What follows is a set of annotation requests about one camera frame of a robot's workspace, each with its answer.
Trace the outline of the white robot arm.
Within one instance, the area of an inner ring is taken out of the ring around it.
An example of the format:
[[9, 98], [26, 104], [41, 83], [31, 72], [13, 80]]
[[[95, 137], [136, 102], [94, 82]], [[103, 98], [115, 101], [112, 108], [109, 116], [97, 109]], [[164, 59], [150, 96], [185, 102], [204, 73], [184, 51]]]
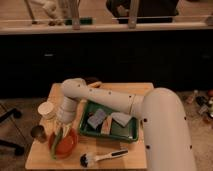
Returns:
[[81, 99], [96, 102], [143, 122], [148, 171], [197, 171], [186, 113], [173, 91], [155, 88], [146, 95], [123, 93], [89, 87], [81, 78], [64, 80], [61, 90], [60, 122], [73, 122]]

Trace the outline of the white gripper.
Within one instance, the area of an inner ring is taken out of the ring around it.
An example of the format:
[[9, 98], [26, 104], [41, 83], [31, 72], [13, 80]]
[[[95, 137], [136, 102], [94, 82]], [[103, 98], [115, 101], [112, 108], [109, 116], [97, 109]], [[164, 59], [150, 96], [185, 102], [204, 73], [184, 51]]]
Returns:
[[77, 109], [77, 102], [70, 99], [64, 98], [58, 108], [56, 113], [57, 119], [60, 121], [55, 121], [53, 124], [53, 132], [58, 134], [62, 128], [62, 123], [69, 123], [63, 126], [63, 137], [66, 137], [72, 128], [72, 121], [75, 119]]

